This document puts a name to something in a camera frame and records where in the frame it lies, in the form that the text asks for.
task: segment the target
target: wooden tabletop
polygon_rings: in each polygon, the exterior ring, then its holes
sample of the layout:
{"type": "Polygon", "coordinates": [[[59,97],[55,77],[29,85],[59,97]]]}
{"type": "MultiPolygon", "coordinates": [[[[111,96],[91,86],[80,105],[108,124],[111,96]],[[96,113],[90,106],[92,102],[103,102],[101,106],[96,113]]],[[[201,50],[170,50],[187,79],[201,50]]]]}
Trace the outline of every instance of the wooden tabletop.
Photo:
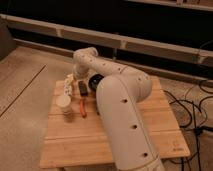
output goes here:
{"type": "MultiPolygon", "coordinates": [[[[161,88],[159,79],[152,77],[151,95],[138,104],[141,115],[161,158],[189,156],[190,152],[176,118],[161,88]]],[[[80,166],[112,163],[113,158],[96,112],[96,100],[92,93],[86,98],[87,118],[79,112],[80,93],[74,86],[72,114],[65,116],[55,104],[63,92],[63,81],[58,81],[49,112],[48,127],[44,139],[41,168],[80,166]]]]}

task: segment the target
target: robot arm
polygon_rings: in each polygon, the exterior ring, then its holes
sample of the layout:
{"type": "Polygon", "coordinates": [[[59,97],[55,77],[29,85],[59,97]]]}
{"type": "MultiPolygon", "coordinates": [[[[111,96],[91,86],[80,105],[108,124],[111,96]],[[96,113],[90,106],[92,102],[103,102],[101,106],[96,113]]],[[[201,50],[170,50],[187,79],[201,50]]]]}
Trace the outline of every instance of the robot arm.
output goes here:
{"type": "Polygon", "coordinates": [[[97,57],[95,48],[74,53],[73,74],[87,76],[93,69],[105,78],[97,87],[97,106],[107,133],[115,164],[119,170],[163,171],[137,102],[149,96],[150,77],[135,68],[97,57]]]}

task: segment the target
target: gray floor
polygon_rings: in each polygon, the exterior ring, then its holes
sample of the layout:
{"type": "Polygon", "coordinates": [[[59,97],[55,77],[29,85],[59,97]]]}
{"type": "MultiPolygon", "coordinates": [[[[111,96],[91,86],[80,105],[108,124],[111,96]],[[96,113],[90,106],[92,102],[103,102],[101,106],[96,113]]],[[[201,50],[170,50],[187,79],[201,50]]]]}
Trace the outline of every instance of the gray floor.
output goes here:
{"type": "MultiPolygon", "coordinates": [[[[29,51],[27,48],[19,47],[21,52],[29,51]]],[[[47,113],[51,103],[52,91],[56,80],[64,79],[71,73],[73,61],[60,55],[50,54],[38,50],[32,50],[33,53],[26,60],[33,60],[36,63],[45,64],[45,69],[30,84],[30,86],[21,94],[13,105],[0,118],[0,171],[41,171],[39,160],[45,129],[47,126],[47,113]]],[[[178,82],[161,78],[164,89],[171,91],[177,97],[183,97],[186,91],[192,87],[192,84],[178,82]]],[[[192,89],[188,99],[200,98],[207,94],[199,91],[198,87],[192,89]]],[[[209,114],[207,124],[212,125],[213,100],[206,101],[204,107],[209,114]]],[[[181,122],[183,118],[179,117],[182,110],[173,106],[177,119],[181,122]]],[[[186,135],[190,149],[194,151],[194,142],[192,135],[186,135]]],[[[201,136],[201,158],[204,171],[213,170],[212,164],[212,134],[204,133],[201,136]]],[[[180,170],[180,166],[165,161],[167,170],[180,170]]],[[[192,162],[192,170],[198,170],[197,161],[192,162]]],[[[82,171],[83,168],[74,168],[67,170],[82,171]]],[[[105,171],[115,170],[110,166],[92,166],[87,170],[105,171]]]]}

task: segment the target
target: orange object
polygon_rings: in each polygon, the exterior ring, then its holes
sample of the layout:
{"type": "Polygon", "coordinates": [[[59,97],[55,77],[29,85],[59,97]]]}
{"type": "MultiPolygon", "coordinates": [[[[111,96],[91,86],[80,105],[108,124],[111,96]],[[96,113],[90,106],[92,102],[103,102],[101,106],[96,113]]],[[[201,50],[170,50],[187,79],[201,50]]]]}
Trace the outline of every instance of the orange object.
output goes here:
{"type": "Polygon", "coordinates": [[[85,105],[84,105],[84,103],[85,103],[85,99],[81,98],[81,100],[80,100],[80,113],[81,113],[81,116],[83,118],[86,118],[87,117],[87,113],[85,111],[85,105]]]}

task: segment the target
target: black panel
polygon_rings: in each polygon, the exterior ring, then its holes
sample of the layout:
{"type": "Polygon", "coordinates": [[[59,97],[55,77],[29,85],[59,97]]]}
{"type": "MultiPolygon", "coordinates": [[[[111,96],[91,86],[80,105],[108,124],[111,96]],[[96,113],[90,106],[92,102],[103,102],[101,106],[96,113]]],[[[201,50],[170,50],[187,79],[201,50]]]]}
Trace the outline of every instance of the black panel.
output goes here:
{"type": "MultiPolygon", "coordinates": [[[[0,0],[0,12],[8,0],[0,0]]],[[[199,47],[213,39],[213,12],[124,0],[11,0],[9,14],[199,47]]]]}

